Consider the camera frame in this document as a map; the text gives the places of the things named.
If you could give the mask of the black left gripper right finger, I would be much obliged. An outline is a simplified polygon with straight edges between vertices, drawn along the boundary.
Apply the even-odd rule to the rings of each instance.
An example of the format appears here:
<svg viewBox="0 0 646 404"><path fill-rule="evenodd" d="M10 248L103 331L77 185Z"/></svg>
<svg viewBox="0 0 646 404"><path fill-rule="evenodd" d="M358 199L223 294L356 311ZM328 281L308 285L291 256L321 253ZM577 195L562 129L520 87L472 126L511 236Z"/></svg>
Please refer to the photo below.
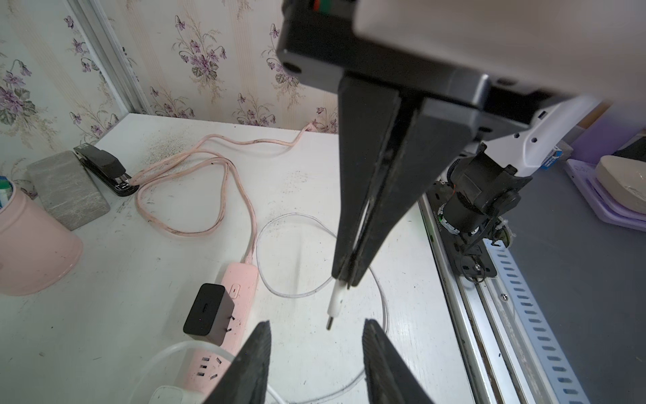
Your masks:
<svg viewBox="0 0 646 404"><path fill-rule="evenodd" d="M369 403L432 404L376 320L366 320L362 336Z"/></svg>

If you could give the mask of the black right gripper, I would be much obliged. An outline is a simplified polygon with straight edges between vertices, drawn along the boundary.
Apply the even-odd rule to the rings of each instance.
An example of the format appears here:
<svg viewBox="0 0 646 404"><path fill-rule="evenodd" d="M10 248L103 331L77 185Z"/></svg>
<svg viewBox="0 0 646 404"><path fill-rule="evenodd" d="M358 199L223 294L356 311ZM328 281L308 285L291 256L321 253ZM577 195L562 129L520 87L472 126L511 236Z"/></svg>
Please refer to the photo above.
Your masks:
<svg viewBox="0 0 646 404"><path fill-rule="evenodd" d="M527 125L539 109L568 99L547 89L520 94L484 72L362 39L353 32L356 6L283 2L276 49L300 83L338 90L341 215L332 275L350 286L359 285L393 227L474 141L479 111ZM395 121L396 89L434 99L401 109Z"/></svg>

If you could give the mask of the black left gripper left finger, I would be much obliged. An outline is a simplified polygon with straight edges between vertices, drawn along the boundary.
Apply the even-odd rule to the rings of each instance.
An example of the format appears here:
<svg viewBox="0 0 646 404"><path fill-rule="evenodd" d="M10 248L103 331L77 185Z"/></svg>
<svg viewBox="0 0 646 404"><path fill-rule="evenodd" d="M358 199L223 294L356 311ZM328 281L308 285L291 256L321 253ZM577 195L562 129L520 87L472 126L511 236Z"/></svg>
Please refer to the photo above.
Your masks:
<svg viewBox="0 0 646 404"><path fill-rule="evenodd" d="M228 370L215 389L205 398L205 403L264 403L268 388L271 346L270 321L260 322L239 354L230 362Z"/></svg>

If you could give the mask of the black USB charger adapter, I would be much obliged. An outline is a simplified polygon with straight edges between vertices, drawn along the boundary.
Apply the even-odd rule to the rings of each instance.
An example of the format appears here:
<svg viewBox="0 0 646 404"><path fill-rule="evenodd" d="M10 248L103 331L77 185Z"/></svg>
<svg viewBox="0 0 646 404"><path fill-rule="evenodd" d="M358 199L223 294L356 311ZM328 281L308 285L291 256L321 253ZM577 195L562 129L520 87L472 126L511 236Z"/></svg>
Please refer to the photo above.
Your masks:
<svg viewBox="0 0 646 404"><path fill-rule="evenodd" d="M222 284L205 283L195 297L183 325L193 339L221 346L234 320L235 303Z"/></svg>

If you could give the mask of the white USB charger adapter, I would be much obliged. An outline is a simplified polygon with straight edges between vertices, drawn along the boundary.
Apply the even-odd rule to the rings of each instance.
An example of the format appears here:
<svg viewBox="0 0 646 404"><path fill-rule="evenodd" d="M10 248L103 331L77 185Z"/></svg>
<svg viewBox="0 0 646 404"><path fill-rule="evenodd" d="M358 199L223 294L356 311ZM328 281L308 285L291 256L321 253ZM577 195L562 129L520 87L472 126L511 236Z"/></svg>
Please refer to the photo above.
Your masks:
<svg viewBox="0 0 646 404"><path fill-rule="evenodd" d="M204 395L174 385L162 385L153 392L149 404L201 404Z"/></svg>

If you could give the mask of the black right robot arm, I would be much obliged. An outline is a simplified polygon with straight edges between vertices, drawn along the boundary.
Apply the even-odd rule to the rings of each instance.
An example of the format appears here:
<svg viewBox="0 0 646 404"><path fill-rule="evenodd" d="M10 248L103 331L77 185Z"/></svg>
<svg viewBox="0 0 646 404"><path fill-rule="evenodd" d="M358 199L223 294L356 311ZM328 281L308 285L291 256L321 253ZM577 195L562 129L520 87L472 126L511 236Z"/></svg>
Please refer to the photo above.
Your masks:
<svg viewBox="0 0 646 404"><path fill-rule="evenodd" d="M591 97L513 81L364 39L355 1L286 1L277 55L306 86L336 94L341 215L331 274L358 285L393 227L427 197L449 262L493 276L484 240L521 200Z"/></svg>

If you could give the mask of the pink power strip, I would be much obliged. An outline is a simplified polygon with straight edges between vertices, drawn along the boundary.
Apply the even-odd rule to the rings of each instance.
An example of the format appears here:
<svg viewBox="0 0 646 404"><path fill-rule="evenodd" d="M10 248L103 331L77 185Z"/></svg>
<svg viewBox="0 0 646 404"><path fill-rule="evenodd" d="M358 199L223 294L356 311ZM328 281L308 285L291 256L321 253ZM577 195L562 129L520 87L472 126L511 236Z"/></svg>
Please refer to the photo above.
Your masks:
<svg viewBox="0 0 646 404"><path fill-rule="evenodd" d="M237 355L243 345L258 279L256 266L229 264L219 283L200 286L183 332L196 341L210 343ZM178 381L189 392L207 395L214 390L229 366L229 360L208 348L191 348Z"/></svg>

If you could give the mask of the purple plastic tray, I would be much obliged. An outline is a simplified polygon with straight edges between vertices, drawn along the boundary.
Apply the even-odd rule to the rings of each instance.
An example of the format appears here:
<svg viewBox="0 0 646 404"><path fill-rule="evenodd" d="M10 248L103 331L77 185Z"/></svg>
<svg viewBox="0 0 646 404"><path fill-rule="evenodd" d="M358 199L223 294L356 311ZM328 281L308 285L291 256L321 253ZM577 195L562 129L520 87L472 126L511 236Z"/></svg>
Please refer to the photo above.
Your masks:
<svg viewBox="0 0 646 404"><path fill-rule="evenodd" d="M597 180L592 164L569 159L565 162L565 171L602 222L645 232L645 215L617 202Z"/></svg>

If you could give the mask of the pink metal pen bucket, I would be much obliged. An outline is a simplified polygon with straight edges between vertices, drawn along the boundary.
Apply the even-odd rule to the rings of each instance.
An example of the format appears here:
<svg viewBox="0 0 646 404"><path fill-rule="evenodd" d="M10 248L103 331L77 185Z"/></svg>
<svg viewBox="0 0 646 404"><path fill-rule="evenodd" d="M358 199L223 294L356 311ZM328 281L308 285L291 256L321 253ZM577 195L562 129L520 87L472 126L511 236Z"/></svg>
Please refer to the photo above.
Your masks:
<svg viewBox="0 0 646 404"><path fill-rule="evenodd" d="M1 207L1 293L27 296L55 284L82 256L82 240L13 185Z"/></svg>

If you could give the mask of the black stapler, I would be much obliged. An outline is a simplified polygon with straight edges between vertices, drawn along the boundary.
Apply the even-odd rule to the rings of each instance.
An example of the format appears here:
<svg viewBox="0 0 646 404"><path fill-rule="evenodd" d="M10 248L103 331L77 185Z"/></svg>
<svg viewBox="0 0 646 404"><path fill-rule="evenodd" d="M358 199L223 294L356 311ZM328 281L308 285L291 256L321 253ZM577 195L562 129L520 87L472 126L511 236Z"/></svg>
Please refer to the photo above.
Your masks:
<svg viewBox="0 0 646 404"><path fill-rule="evenodd" d="M82 166L100 179L117 196L127 197L134 195L139 190L138 185L130 184L131 176L114 155L88 143L74 147L73 152Z"/></svg>

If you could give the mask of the pens and markers bundle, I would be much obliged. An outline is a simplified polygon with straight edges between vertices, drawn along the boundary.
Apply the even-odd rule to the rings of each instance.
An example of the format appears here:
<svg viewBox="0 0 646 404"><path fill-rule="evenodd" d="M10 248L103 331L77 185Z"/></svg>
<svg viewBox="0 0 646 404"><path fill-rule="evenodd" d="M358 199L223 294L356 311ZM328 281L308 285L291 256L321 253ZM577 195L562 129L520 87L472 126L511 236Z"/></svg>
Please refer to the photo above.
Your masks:
<svg viewBox="0 0 646 404"><path fill-rule="evenodd" d="M13 195L13 185L5 177L0 177L0 204L1 207L5 207L10 202Z"/></svg>

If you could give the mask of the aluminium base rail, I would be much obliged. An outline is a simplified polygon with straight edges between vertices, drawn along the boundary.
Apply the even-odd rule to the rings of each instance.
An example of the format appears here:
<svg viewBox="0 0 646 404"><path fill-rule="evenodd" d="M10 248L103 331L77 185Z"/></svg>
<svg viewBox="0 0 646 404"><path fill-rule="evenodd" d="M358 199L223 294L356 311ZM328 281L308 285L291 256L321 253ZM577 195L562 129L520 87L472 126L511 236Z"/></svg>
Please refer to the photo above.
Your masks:
<svg viewBox="0 0 646 404"><path fill-rule="evenodd" d="M486 241L497 276L464 279L449 264L428 199L419 205L476 402L587 403L509 250Z"/></svg>

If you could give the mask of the aluminium enclosure frame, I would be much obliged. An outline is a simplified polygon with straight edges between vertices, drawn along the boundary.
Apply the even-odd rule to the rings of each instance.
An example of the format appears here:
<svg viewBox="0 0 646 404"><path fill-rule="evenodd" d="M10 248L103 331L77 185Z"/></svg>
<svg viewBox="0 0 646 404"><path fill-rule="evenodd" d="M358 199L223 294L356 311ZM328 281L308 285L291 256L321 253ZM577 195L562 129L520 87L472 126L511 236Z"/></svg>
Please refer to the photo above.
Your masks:
<svg viewBox="0 0 646 404"><path fill-rule="evenodd" d="M151 114L147 98L136 80L123 47L99 1L66 1L72 17L85 35L90 53L112 89L121 109Z"/></svg>

